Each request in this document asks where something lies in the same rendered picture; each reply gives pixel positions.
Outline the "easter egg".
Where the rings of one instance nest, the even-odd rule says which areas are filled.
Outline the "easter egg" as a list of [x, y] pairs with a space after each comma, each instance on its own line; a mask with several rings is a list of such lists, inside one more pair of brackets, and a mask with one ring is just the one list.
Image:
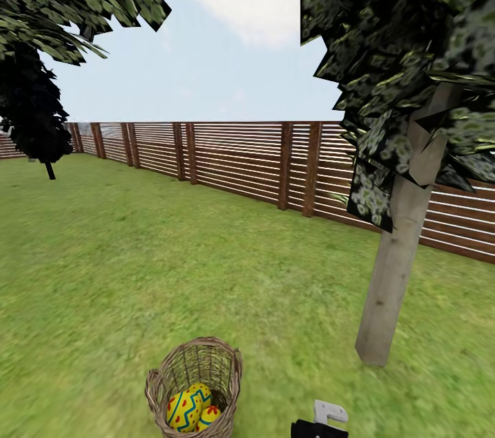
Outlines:
[[167, 407], [167, 421], [177, 432], [193, 432], [202, 410], [201, 397], [194, 391], [173, 394]]
[[187, 388], [185, 391], [194, 391], [196, 392], [200, 397], [202, 401], [202, 410], [203, 412], [208, 406], [214, 405], [214, 398], [212, 396], [212, 391], [210, 391], [210, 385], [204, 381], [194, 381], [191, 382], [192, 385]]
[[197, 426], [193, 429], [193, 432], [198, 432], [202, 431], [205, 428], [209, 427], [211, 423], [218, 418], [218, 416], [221, 416], [221, 411], [218, 409], [217, 405], [214, 404], [212, 406], [208, 406], [202, 413], [201, 417], [199, 419], [199, 423]]

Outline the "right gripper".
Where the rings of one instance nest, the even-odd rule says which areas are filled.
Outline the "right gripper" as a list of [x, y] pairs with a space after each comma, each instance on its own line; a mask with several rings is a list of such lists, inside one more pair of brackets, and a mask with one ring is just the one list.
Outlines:
[[322, 428], [322, 424], [308, 422], [298, 419], [295, 423], [291, 423], [291, 438], [314, 438], [318, 429]]

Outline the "wicker basket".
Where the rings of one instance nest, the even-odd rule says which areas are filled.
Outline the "wicker basket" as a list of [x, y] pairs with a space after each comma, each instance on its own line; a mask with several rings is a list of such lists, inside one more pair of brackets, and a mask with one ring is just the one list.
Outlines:
[[[190, 352], [193, 354], [193, 361], [188, 363], [187, 353]], [[174, 364], [174, 360], [178, 358], [183, 363], [181, 371], [184, 377], [180, 381]], [[181, 393], [183, 387], [187, 390], [192, 385], [193, 372], [197, 382], [203, 380], [211, 383], [210, 391], [216, 399], [221, 416], [202, 431], [177, 432], [167, 421], [168, 403], [172, 394]], [[231, 438], [242, 377], [243, 357], [239, 347], [233, 349], [227, 342], [215, 336], [198, 337], [171, 350], [158, 370], [149, 370], [144, 395], [150, 411], [154, 414], [155, 424], [164, 438]], [[171, 387], [170, 382], [173, 382]]]

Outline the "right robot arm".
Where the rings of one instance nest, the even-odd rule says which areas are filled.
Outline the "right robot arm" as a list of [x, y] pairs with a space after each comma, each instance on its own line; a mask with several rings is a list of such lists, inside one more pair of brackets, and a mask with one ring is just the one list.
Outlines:
[[349, 420], [343, 407], [315, 399], [313, 411], [313, 422], [298, 419], [296, 424], [291, 423], [291, 438], [348, 438], [346, 430], [327, 425], [327, 419], [341, 423]]

